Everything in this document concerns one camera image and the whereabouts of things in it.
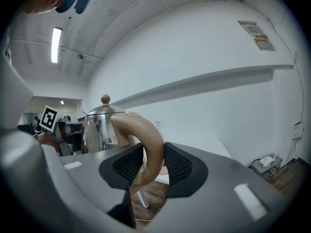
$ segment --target black mesh pad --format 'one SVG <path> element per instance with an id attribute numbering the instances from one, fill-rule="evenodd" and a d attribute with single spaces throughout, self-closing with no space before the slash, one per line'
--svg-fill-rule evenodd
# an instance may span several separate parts
<path id="1" fill-rule="evenodd" d="M 143 161 L 143 151 L 133 151 L 113 164 L 113 170 L 132 184 Z"/>
<path id="2" fill-rule="evenodd" d="M 192 172 L 192 163 L 166 145 L 165 165 L 169 171 L 170 185 L 179 183 Z"/>
<path id="3" fill-rule="evenodd" d="M 128 150 L 104 160 L 99 174 L 112 188 L 127 190 L 143 161 L 143 145 L 138 143 Z"/>
<path id="4" fill-rule="evenodd" d="M 165 165 L 170 179 L 167 198 L 190 197 L 207 180 L 205 163 L 170 142 L 165 143 Z"/>

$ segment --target electrical cable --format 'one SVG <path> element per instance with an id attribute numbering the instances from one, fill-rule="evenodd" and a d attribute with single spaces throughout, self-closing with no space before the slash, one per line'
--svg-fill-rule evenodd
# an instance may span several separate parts
<path id="1" fill-rule="evenodd" d="M 144 222 L 150 222 L 150 221 L 152 221 L 152 219 L 151 219 L 151 220 L 143 220 L 143 219 L 136 219 L 136 218 L 135 218 L 135 220 L 137 220 L 137 221 L 144 221 Z"/>
<path id="2" fill-rule="evenodd" d="M 253 160 L 252 164 L 253 164 L 255 161 L 260 161 L 260 159 Z"/>
<path id="3" fill-rule="evenodd" d="M 270 178 L 269 178 L 269 177 L 267 177 L 267 176 L 266 176 L 266 174 L 264 175 L 264 177 L 266 178 L 266 180 L 270 180 Z"/>
<path id="4" fill-rule="evenodd" d="M 281 168 L 279 168 L 279 172 L 278 172 L 278 174 L 276 176 L 280 175 L 281 172 L 282 172 L 282 170 L 281 170 Z"/>
<path id="5" fill-rule="evenodd" d="M 300 84 L 301 84 L 301 90 L 302 90 L 302 110 L 301 110 L 301 116 L 300 116 L 300 121 L 301 121 L 301 120 L 302 120 L 302 114 L 303 114 L 303 107 L 304 107 L 304 103 L 305 103 L 305 95 L 304 95 L 302 80 L 301 80 L 301 76 L 300 76 L 300 72 L 299 72 L 298 65 L 297 65 L 297 63 L 296 63 L 296 59 L 294 58 L 292 52 L 290 51 L 289 47 L 288 47 L 287 44 L 284 42 L 284 40 L 282 39 L 282 37 L 279 36 L 279 34 L 277 33 L 277 31 L 276 31 L 276 29 L 274 28 L 273 23 L 271 22 L 271 20 L 269 19 L 269 17 L 266 16 L 263 12 L 259 11 L 258 9 L 255 9 L 255 8 L 253 8 L 252 6 L 250 6 L 250 5 L 246 4 L 246 3 L 244 3 L 244 4 L 245 4 L 246 6 L 248 6 L 248 7 L 250 7 L 250 8 L 252 8 L 252 9 L 258 11 L 259 13 L 261 13 L 262 15 L 264 15 L 265 17 L 267 17 L 268 21 L 269 21 L 269 22 L 271 23 L 271 25 L 272 25 L 273 30 L 276 32 L 276 34 L 278 35 L 278 37 L 282 40 L 282 42 L 284 43 L 284 45 L 287 47 L 288 51 L 291 53 L 291 56 L 292 56 L 292 58 L 293 58 L 293 60 L 294 60 L 294 63 L 295 63 L 295 65 L 296 65 L 296 68 L 297 68 L 297 72 L 298 72 L 298 76 L 299 76 Z"/>
<path id="6" fill-rule="evenodd" d="M 274 176 L 273 176 L 273 180 L 276 180 L 276 177 L 279 176 L 281 174 L 282 171 L 280 171 L 278 174 L 276 173 L 276 171 L 274 171 Z"/>
<path id="7" fill-rule="evenodd" d="M 285 165 L 281 168 L 282 171 L 284 171 L 288 165 L 291 163 L 290 160 L 291 160 L 291 157 L 293 155 L 293 153 L 295 152 L 295 158 L 296 158 L 296 144 L 297 144 L 297 138 L 295 140 L 292 141 L 292 146 L 291 146 L 291 150 L 286 158 L 286 161 L 285 161 Z"/>
<path id="8" fill-rule="evenodd" d="M 278 166 L 278 165 L 280 165 L 281 166 L 281 162 L 280 163 L 277 163 L 277 164 L 275 164 L 275 165 L 269 165 L 268 167 L 274 167 L 274 166 Z"/>
<path id="9" fill-rule="evenodd" d="M 279 25 L 281 25 L 281 24 L 282 24 L 282 22 L 283 22 L 283 20 L 284 20 L 284 18 L 285 18 L 285 16 L 286 16 L 286 14 L 287 14 L 287 10 L 285 11 L 284 16 L 283 16 L 283 18 L 282 18 L 281 22 L 279 23 Z"/>
<path id="10" fill-rule="evenodd" d="M 273 170 L 271 170 L 271 172 L 273 173 L 273 182 L 275 183 L 276 182 L 276 173 Z"/>
<path id="11" fill-rule="evenodd" d="M 88 60 L 89 60 L 89 57 L 93 55 L 93 52 L 94 52 L 94 50 L 95 50 L 95 48 L 96 48 L 96 45 L 97 45 L 97 43 L 100 41 L 100 39 L 102 38 L 102 36 L 103 36 L 103 35 L 101 35 L 101 37 L 98 39 L 98 41 L 96 42 L 95 46 L 94 46 L 94 47 L 93 47 L 93 49 L 92 49 L 91 54 L 90 54 L 90 55 L 86 58 L 85 62 L 83 63 L 83 65 L 82 65 L 82 69 L 81 69 L 81 71 L 80 71 L 79 76 L 81 76 L 81 75 L 82 75 L 83 70 L 84 70 L 84 68 L 86 67 L 87 62 L 88 62 Z"/>

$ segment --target white device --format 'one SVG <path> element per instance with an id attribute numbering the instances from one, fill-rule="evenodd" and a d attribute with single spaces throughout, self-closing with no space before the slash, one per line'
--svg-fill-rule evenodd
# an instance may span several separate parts
<path id="1" fill-rule="evenodd" d="M 303 123 L 294 125 L 293 139 L 302 137 L 304 130 L 305 130 L 305 128 L 304 128 Z"/>
<path id="2" fill-rule="evenodd" d="M 263 167 L 266 167 L 275 160 L 275 157 L 276 157 L 276 155 L 274 155 L 274 158 L 272 158 L 270 156 L 266 156 L 266 157 L 262 158 L 259 161 L 259 163 L 262 164 Z"/>

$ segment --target ceiling light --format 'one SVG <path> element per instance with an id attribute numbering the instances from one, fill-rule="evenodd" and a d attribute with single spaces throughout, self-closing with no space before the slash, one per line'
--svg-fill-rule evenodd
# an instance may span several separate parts
<path id="1" fill-rule="evenodd" d="M 52 37 L 52 62 L 57 63 L 57 57 L 58 57 L 58 46 L 59 46 L 59 40 L 60 35 L 62 34 L 62 29 L 60 28 L 54 28 L 53 29 L 53 37 Z"/>

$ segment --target black chair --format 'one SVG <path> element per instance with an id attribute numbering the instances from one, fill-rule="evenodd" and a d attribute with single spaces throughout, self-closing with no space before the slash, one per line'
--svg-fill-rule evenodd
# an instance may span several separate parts
<path id="1" fill-rule="evenodd" d="M 35 134 L 35 130 L 33 129 L 33 127 L 31 125 L 18 125 L 17 127 L 18 130 L 26 132 L 28 134 L 34 135 Z"/>

